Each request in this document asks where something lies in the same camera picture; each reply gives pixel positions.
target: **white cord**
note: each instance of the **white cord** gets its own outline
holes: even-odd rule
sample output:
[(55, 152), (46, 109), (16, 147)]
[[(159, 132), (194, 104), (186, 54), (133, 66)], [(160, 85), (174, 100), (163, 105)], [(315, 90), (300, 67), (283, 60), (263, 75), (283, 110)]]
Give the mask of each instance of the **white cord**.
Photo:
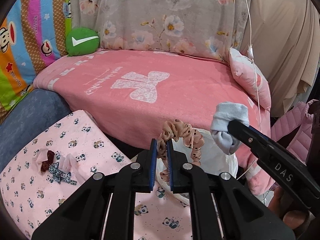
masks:
[[(256, 74), (256, 65), (254, 63), (254, 57), (253, 57), (253, 49), (252, 49), (252, 25), (251, 25), (251, 16), (250, 16), (250, 9), (249, 9), (249, 4), (248, 0), (245, 0), (247, 3), (247, 10), (248, 10), (248, 17), (249, 17), (249, 24), (250, 24), (250, 45), (248, 47), (248, 57), (253, 63), (253, 70), (254, 70), (254, 82), (256, 84), (256, 91), (257, 91), (257, 98), (258, 98), (258, 109), (259, 109), (259, 127), (260, 127), (260, 132), (262, 132), (261, 129), (261, 111), (260, 111), (260, 101), (259, 101), (259, 94), (258, 94), (258, 84), (257, 84), (257, 74)], [(237, 180), (239, 180), (242, 176), (244, 176), (253, 166), (253, 164), (258, 160), (258, 158), (255, 158), (255, 160), (251, 163), (251, 165), (247, 168), (247, 170), (240, 175)]]

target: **pink heart pillow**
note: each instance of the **pink heart pillow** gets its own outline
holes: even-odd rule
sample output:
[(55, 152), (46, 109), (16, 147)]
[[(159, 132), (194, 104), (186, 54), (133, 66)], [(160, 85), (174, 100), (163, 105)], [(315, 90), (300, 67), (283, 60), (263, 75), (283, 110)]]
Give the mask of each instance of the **pink heart pillow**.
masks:
[[(243, 56), (236, 49), (230, 49), (229, 61), (232, 76), (235, 81), (255, 100), (258, 101), (257, 88), (254, 78), (253, 63), (246, 56)], [(270, 112), (271, 95), (269, 84), (261, 70), (255, 65), (256, 80), (258, 86), (259, 103), (264, 109)]]

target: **pink puffer fabric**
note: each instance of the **pink puffer fabric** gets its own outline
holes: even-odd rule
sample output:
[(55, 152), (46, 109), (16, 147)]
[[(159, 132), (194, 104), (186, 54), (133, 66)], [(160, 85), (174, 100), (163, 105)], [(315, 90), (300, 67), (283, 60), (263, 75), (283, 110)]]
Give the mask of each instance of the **pink puffer fabric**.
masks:
[(278, 141), (300, 126), (287, 150), (303, 162), (306, 161), (312, 138), (313, 114), (308, 114), (308, 109), (316, 101), (299, 102), (295, 108), (281, 116), (271, 128), (271, 139)]

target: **blue velvet fabric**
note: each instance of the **blue velvet fabric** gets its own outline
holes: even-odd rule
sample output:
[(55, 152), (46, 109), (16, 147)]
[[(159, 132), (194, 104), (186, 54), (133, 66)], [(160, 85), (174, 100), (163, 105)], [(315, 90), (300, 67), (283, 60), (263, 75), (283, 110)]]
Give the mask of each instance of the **blue velvet fabric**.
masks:
[(0, 125), (0, 172), (25, 145), (70, 113), (55, 92), (36, 89), (26, 95)]

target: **scrunchie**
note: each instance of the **scrunchie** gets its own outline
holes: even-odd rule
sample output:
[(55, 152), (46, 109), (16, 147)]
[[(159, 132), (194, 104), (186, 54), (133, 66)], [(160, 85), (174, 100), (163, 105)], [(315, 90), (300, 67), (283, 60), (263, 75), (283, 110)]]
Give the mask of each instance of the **scrunchie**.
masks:
[[(185, 147), (192, 149), (191, 159), (193, 164), (200, 166), (201, 162), (201, 147), (204, 145), (204, 139), (201, 133), (192, 128), (190, 124), (186, 124), (179, 119), (175, 122), (166, 121), (162, 127), (162, 133), (157, 139), (157, 158), (162, 159), (162, 162), (166, 168), (168, 168), (167, 159), (167, 141), (169, 139), (174, 139), (178, 142), (179, 138), (183, 138), (183, 144)], [(169, 172), (167, 169), (160, 172), (160, 177), (164, 181), (169, 181)]]

